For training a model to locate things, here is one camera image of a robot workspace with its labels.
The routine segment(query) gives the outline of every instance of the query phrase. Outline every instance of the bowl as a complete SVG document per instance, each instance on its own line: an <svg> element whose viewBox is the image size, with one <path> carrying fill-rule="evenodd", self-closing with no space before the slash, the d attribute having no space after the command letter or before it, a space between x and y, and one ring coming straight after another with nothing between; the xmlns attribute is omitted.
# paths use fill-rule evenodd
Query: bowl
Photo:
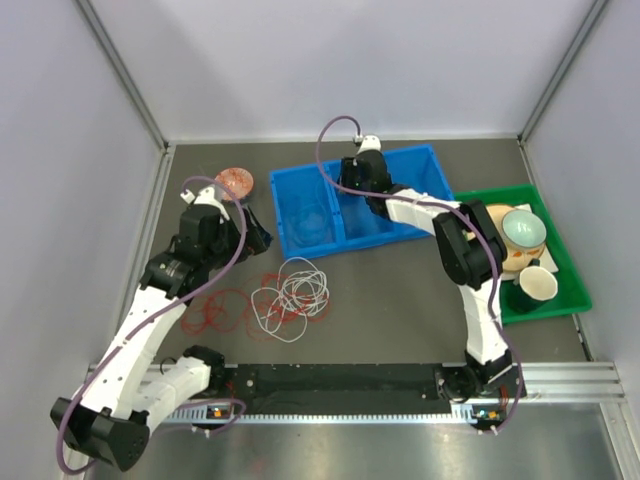
<svg viewBox="0 0 640 480"><path fill-rule="evenodd" d="M238 200L245 199L253 190L253 175L244 168L227 168L216 176L216 180L231 190ZM222 192L222 200L231 201L227 192Z"/></svg>
<svg viewBox="0 0 640 480"><path fill-rule="evenodd" d="M514 209L502 218L505 243L512 248L526 250L537 248L547 239L547 227L532 212Z"/></svg>

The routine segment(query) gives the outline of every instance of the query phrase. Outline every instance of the white wall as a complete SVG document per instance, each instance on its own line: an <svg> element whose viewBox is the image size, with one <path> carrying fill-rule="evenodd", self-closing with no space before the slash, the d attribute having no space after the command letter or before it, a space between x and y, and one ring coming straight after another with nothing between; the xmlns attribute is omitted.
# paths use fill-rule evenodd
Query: white wall
<svg viewBox="0 0 640 480"><path fill-rule="evenodd" d="M115 332L158 152L70 0L0 15L0 477L59 474L49 410Z"/></svg>
<svg viewBox="0 0 640 480"><path fill-rule="evenodd" d="M172 140L519 133L591 0L93 0Z"/></svg>
<svg viewBox="0 0 640 480"><path fill-rule="evenodd" d="M611 2L534 132L551 213L591 292L595 353L618 365L640 419L640 3Z"/></svg>

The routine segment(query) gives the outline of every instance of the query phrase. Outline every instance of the tangled cable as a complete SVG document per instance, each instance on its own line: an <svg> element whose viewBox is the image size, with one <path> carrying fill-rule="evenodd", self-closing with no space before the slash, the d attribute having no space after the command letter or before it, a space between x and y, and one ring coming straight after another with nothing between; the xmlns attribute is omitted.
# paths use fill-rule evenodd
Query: tangled cable
<svg viewBox="0 0 640 480"><path fill-rule="evenodd" d="M303 270L284 276L282 269L293 260L302 260L311 266L312 270ZM274 292L266 314L261 314L255 297L264 292ZM293 343L302 338L311 320L309 317L318 315L329 304L329 289L327 275L306 258L293 257L284 262L278 270L276 288L262 286L251 294L251 307L258 325L265 333L284 343ZM304 319L302 331L294 338L284 338L278 334L285 322L299 316Z"/></svg>

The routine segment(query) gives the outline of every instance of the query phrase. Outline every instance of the green tray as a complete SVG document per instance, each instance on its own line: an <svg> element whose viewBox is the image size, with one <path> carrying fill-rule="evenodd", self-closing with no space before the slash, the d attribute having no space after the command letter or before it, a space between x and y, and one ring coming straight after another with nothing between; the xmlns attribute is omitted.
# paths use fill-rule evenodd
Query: green tray
<svg viewBox="0 0 640 480"><path fill-rule="evenodd" d="M517 313L509 308L506 298L510 290L515 288L513 282L503 282L500 287L500 306L502 308L502 323L507 325L514 322L534 320L536 318L555 317L572 313L585 312L591 308L591 298L584 283L580 279L576 267L571 261L569 252L558 235L556 227L551 221L549 212L542 203L538 190L533 185L517 185L514 187L476 190L473 192L456 193L458 201L473 198L482 200L486 205L492 203L506 203L507 205L522 205L528 203L531 210L544 222L547 227L547 248L558 266L554 273L558 280L558 295L540 308L529 313Z"/></svg>

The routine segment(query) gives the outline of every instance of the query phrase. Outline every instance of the white wire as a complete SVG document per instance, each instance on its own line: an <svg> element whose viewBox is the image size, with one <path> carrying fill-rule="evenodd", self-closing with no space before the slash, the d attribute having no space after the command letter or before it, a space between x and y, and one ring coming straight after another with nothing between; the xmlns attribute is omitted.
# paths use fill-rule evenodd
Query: white wire
<svg viewBox="0 0 640 480"><path fill-rule="evenodd" d="M293 260L302 260L303 262L308 263L313 270L302 270L292 273L282 281L281 285L282 269L287 263ZM311 293L298 294L298 290L305 285L310 288ZM281 342L293 343L300 340L307 331L309 317L317 315L329 304L327 275L318 270L318 268L306 258L292 257L280 266L276 286L277 288L262 287L255 290L251 294L251 307L253 308L253 313L256 316L258 325L265 333L277 338ZM257 294L265 290L275 292L276 298L271 302L269 310L267 310L267 314L265 316L261 316L258 313L258 309L256 308L256 304L253 299ZM272 320L271 317L278 315L278 311L273 311L275 306L279 307L280 318L277 319L275 328L269 328ZM278 331L280 330L280 327L282 327L283 316L286 312L298 313L298 315L302 316L304 319L302 332L294 338L284 338L278 335Z"/></svg>

